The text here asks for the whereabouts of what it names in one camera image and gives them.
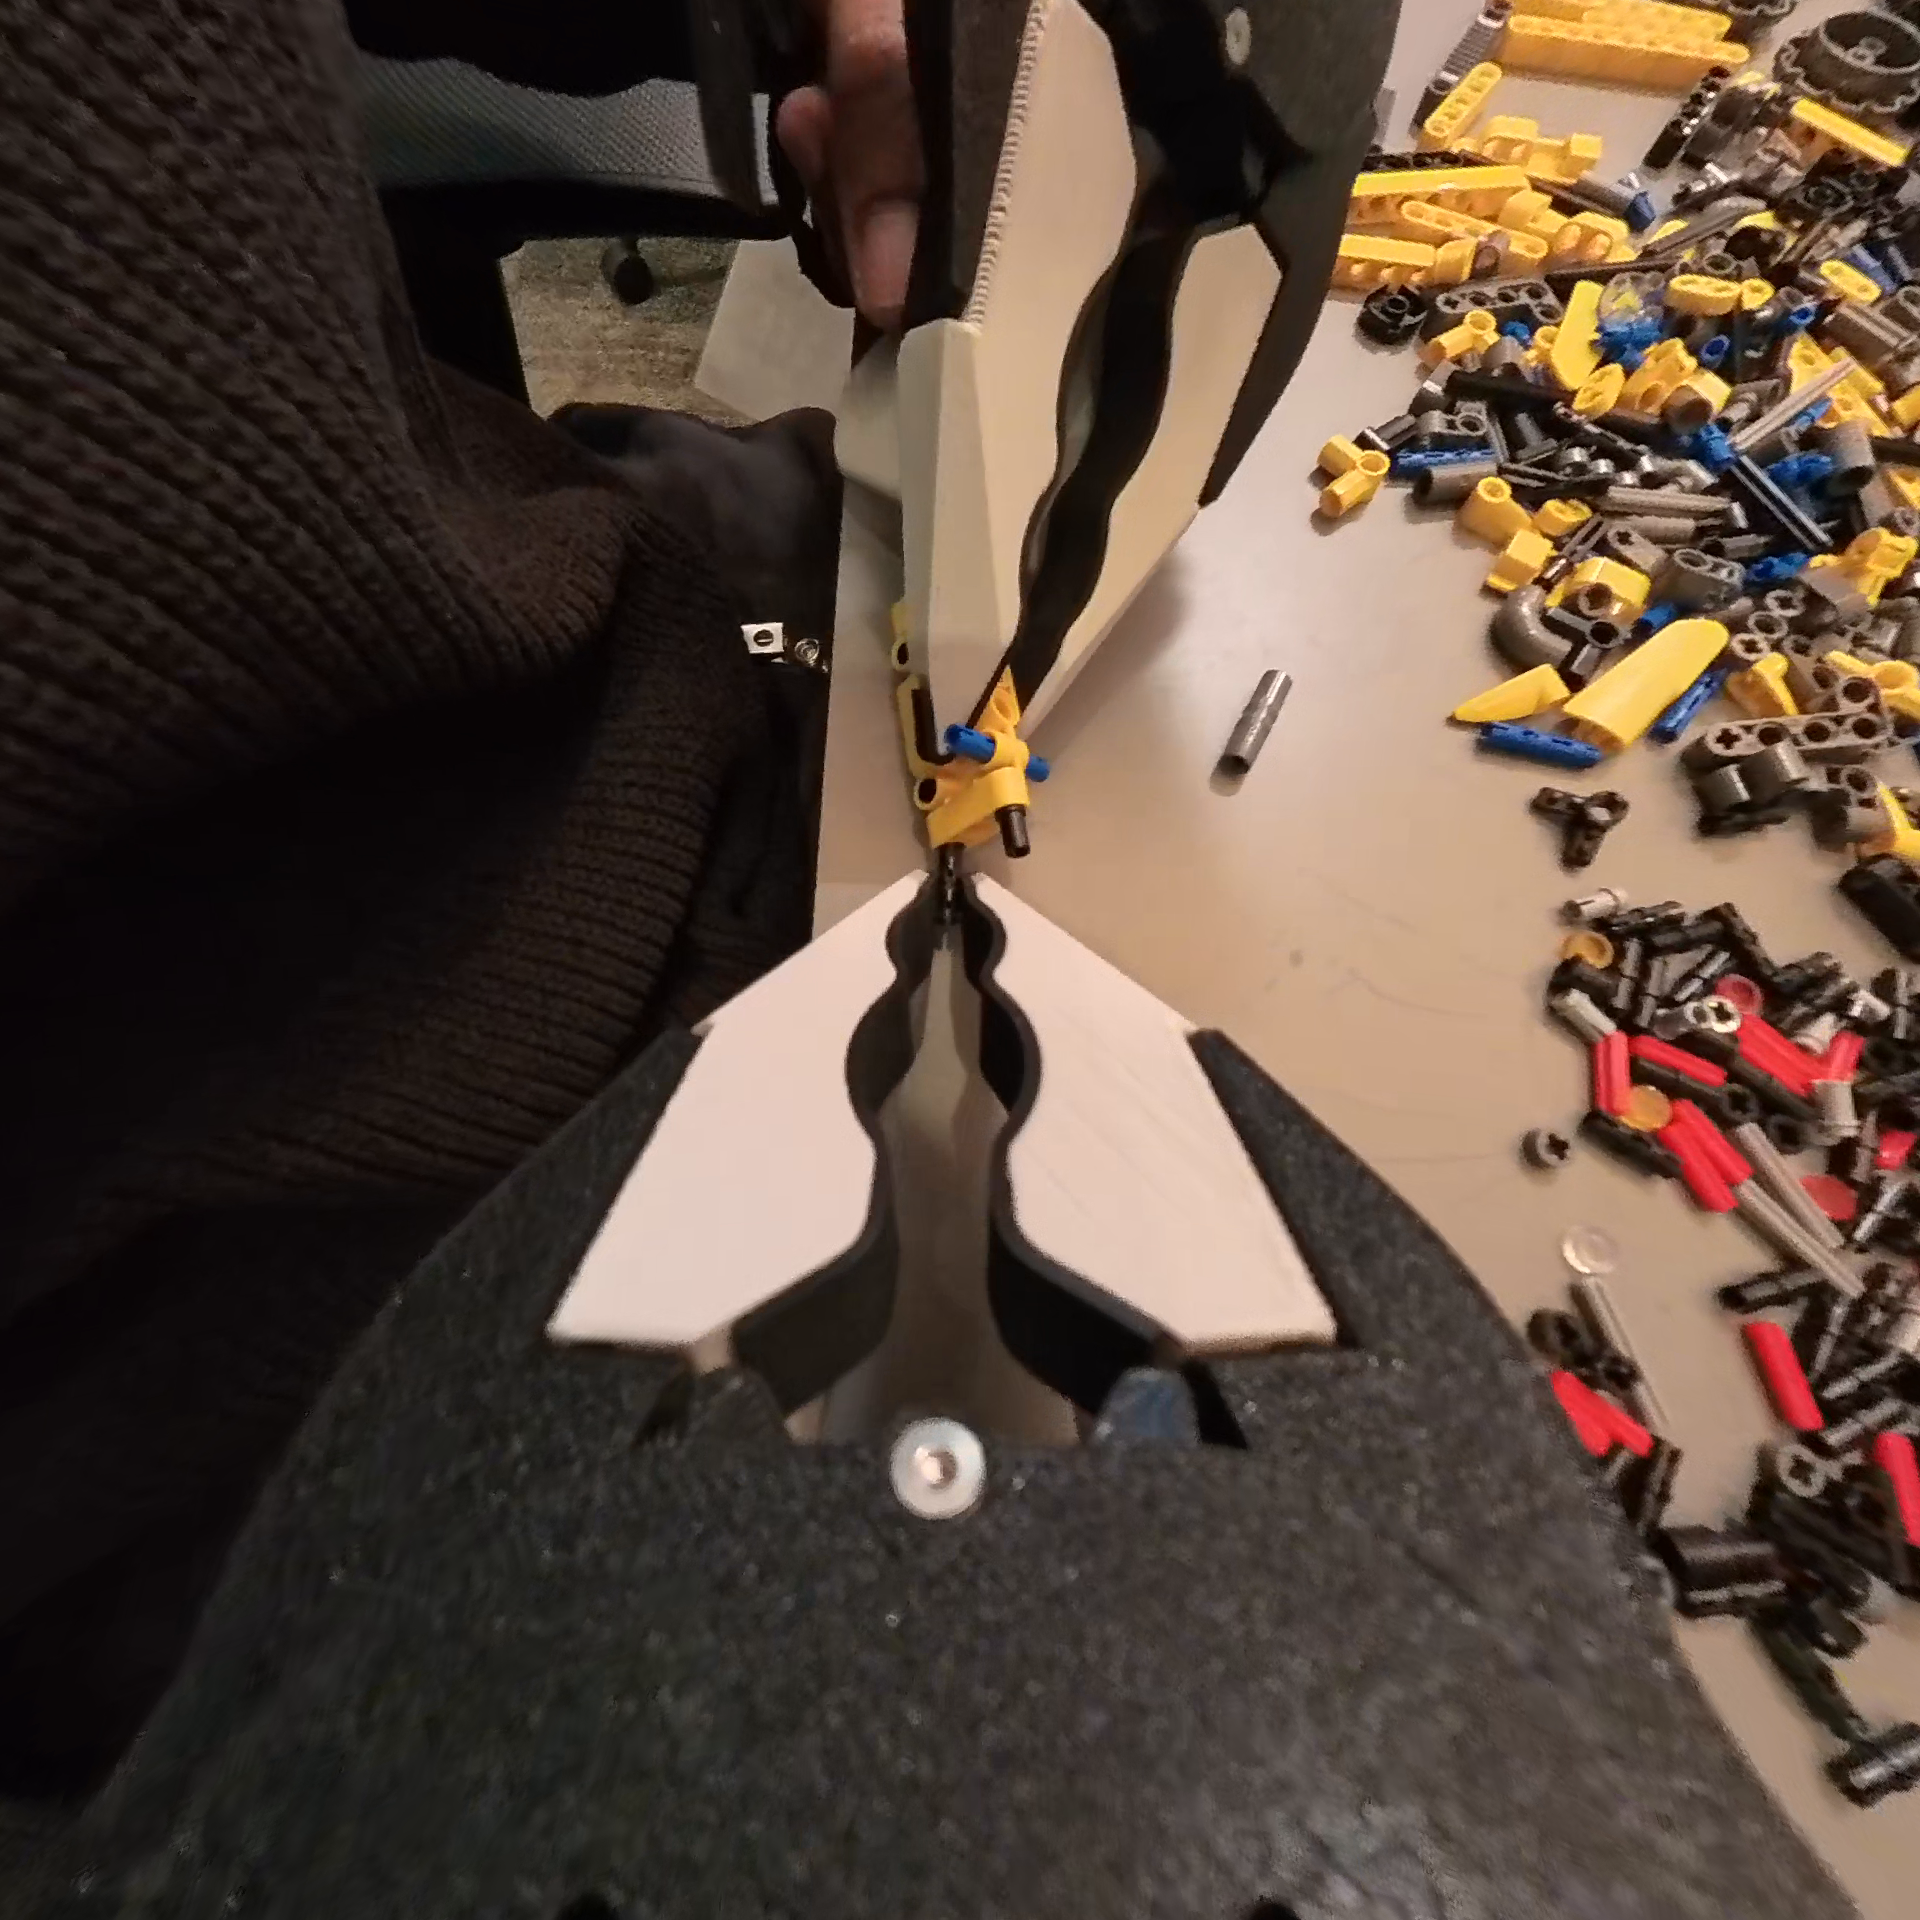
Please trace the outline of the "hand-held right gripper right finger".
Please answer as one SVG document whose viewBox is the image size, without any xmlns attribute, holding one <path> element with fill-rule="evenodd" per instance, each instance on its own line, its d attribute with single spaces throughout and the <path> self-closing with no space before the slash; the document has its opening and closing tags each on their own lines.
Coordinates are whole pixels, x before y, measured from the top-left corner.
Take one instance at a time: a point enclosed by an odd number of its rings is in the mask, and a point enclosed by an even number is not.
<svg viewBox="0 0 1920 1920">
<path fill-rule="evenodd" d="M 986 1292 L 1081 1412 L 1137 1369 L 1332 1347 L 1339 1320 L 1202 1064 L 1206 1032 L 1007 883 L 969 880 Z"/>
</svg>

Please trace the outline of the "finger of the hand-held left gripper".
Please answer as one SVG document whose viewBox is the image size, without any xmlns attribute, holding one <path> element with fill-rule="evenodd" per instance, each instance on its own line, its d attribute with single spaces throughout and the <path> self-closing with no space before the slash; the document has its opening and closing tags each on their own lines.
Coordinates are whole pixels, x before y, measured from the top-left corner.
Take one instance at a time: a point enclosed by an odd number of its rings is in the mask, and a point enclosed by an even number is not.
<svg viewBox="0 0 1920 1920">
<path fill-rule="evenodd" d="M 1047 506 L 1009 653 L 1035 733 L 1199 516 L 1282 272 L 1256 227 L 1132 248 L 1103 312 L 1085 443 Z"/>
<path fill-rule="evenodd" d="M 925 185 L 895 362 L 925 731 L 1063 672 L 1157 432 L 1187 203 L 1131 101 L 1163 4 L 909 4 Z"/>
</svg>

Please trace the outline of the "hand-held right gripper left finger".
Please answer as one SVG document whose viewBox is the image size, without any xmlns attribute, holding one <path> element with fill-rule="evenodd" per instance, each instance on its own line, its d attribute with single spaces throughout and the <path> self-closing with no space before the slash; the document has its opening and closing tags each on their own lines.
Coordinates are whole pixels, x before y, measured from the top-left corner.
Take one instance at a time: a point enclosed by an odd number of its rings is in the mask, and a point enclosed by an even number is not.
<svg viewBox="0 0 1920 1920">
<path fill-rule="evenodd" d="M 783 1412 L 878 1349 L 901 1282 L 882 1116 L 918 1055 L 936 899 L 902 876 L 698 1025 L 550 1339 L 738 1367 Z"/>
</svg>

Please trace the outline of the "yellow toy beam blue pins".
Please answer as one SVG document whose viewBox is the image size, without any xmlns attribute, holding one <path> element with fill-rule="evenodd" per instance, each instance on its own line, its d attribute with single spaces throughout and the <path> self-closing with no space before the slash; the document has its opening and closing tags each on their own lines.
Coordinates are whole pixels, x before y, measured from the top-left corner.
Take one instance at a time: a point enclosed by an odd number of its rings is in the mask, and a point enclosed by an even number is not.
<svg viewBox="0 0 1920 1920">
<path fill-rule="evenodd" d="M 925 842 L 939 861 L 996 840 L 1010 859 L 1032 852 L 1035 788 L 1050 777 L 1050 763 L 1022 731 L 1025 708 L 1015 672 L 1000 670 L 971 723 L 939 723 L 926 676 L 914 667 L 912 621 L 907 598 L 890 609 L 890 665 L 895 709 Z"/>
</svg>

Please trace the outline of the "person's left hand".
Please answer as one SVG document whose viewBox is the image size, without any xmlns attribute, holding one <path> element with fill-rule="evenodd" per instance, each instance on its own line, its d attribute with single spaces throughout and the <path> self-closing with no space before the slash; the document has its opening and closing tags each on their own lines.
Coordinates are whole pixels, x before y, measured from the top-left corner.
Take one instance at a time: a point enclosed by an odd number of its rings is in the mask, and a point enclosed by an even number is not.
<svg viewBox="0 0 1920 1920">
<path fill-rule="evenodd" d="M 832 286 L 865 324 L 901 327 L 926 184 L 902 2 L 804 6 L 804 83 L 777 114 Z"/>
</svg>

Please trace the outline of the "grey toy tube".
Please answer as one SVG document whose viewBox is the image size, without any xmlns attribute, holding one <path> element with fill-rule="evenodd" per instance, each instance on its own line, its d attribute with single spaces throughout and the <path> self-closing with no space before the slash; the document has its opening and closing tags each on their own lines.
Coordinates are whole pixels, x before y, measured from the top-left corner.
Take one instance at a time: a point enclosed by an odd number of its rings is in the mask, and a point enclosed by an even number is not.
<svg viewBox="0 0 1920 1920">
<path fill-rule="evenodd" d="M 1253 685 L 1214 759 L 1214 777 L 1240 785 L 1263 755 L 1292 694 L 1292 673 L 1268 667 Z"/>
</svg>

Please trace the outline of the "pile of yellow grey beams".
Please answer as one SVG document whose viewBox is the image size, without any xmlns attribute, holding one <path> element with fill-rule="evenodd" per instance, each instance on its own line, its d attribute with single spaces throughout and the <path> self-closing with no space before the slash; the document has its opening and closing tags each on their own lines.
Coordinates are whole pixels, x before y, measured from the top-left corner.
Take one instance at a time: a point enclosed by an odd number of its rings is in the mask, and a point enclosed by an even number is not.
<svg viewBox="0 0 1920 1920">
<path fill-rule="evenodd" d="M 1567 868 L 1672 749 L 1917 952 L 1917 4 L 1476 4 L 1357 181 L 1336 290 L 1415 347 L 1355 435 L 1491 559 L 1453 709 Z"/>
</svg>

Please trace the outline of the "black office chair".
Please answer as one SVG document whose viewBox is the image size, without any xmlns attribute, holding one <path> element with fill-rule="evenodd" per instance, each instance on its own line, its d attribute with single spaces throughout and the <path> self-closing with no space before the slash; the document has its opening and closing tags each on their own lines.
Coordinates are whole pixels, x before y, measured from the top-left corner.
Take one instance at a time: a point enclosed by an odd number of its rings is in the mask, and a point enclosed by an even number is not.
<svg viewBox="0 0 1920 1920">
<path fill-rule="evenodd" d="M 505 264 L 647 237 L 783 230 L 779 97 L 806 80 L 806 4 L 348 4 L 367 154 L 432 358 L 526 402 Z"/>
</svg>

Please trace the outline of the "pile of black red pins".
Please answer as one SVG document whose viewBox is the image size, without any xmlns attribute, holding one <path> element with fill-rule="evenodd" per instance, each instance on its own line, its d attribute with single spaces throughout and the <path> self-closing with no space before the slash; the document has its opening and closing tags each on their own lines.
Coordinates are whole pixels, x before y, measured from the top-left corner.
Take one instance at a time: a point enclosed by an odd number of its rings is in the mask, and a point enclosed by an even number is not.
<svg viewBox="0 0 1920 1920">
<path fill-rule="evenodd" d="M 1600 1249 L 1567 1257 L 1570 1303 L 1529 1343 L 1668 1606 L 1748 1630 L 1847 1804 L 1917 1795 L 1917 1717 L 1874 1719 L 1847 1677 L 1876 1606 L 1917 1606 L 1917 973 L 1774 959 L 1731 902 L 1596 887 L 1562 922 L 1545 1014 L 1582 1045 L 1589 1102 L 1521 1159 L 1594 1147 L 1766 1257 L 1712 1292 L 1769 1419 L 1742 1508 L 1679 1517 L 1685 1452 Z"/>
</svg>

